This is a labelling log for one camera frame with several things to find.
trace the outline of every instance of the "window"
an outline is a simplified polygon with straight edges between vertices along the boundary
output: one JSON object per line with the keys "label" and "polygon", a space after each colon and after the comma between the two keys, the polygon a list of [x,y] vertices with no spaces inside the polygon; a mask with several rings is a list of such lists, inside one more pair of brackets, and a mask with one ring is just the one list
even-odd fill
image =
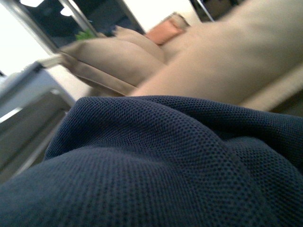
{"label": "window", "polygon": [[125,8],[123,11],[116,0],[74,0],[74,2],[98,32],[111,34],[115,25],[143,32],[135,19],[131,18],[128,10]]}
{"label": "window", "polygon": [[40,29],[57,47],[62,47],[76,40],[75,35],[82,31],[76,21],[64,12],[64,7],[58,0],[44,0],[40,4],[24,4],[15,0],[20,8],[28,14]]}

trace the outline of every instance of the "beige cushion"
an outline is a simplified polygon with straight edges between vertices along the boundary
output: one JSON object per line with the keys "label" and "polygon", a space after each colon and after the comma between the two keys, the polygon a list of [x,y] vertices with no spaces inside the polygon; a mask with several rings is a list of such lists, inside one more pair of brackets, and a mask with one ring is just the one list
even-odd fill
{"label": "beige cushion", "polygon": [[190,46],[200,42],[205,35],[205,31],[211,29],[212,26],[212,23],[201,23],[188,27],[184,34],[178,35],[160,46],[164,51],[166,63],[169,63],[179,53],[187,50]]}
{"label": "beige cushion", "polygon": [[296,94],[303,91],[303,62],[273,83],[262,88],[260,91],[240,103],[240,106],[271,111],[275,107],[287,101]]}
{"label": "beige cushion", "polygon": [[160,49],[160,47],[140,33],[131,29],[116,26],[114,34],[117,39],[136,44],[159,61],[164,62],[164,52]]}
{"label": "beige cushion", "polygon": [[239,104],[303,61],[302,12],[302,0],[246,0],[132,95]]}
{"label": "beige cushion", "polygon": [[115,38],[74,42],[62,53],[63,66],[82,81],[122,95],[164,66],[141,47]]}

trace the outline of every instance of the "pink pillow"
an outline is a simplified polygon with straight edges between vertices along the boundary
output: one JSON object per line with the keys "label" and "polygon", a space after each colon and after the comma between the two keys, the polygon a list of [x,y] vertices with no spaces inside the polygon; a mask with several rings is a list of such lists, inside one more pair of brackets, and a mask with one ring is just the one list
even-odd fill
{"label": "pink pillow", "polygon": [[175,20],[170,18],[150,30],[145,34],[145,37],[149,38],[157,45],[163,45],[168,40],[183,32],[184,30],[178,26]]}

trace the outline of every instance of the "lamp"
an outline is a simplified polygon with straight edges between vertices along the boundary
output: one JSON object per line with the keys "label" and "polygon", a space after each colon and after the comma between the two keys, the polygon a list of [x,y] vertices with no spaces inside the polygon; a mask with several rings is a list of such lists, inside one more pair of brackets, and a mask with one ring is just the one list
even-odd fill
{"label": "lamp", "polygon": [[37,7],[39,6],[44,0],[20,0],[21,4],[30,6],[30,7]]}
{"label": "lamp", "polygon": [[61,12],[60,12],[63,16],[71,16],[72,15],[72,11],[69,8],[64,7]]}

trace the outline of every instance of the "knit fabric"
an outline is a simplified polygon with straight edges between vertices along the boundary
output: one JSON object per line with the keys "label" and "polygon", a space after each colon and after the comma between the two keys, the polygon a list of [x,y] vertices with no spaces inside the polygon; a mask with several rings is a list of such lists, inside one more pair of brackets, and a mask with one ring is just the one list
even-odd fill
{"label": "knit fabric", "polygon": [[303,226],[303,119],[171,96],[79,100],[0,226]]}

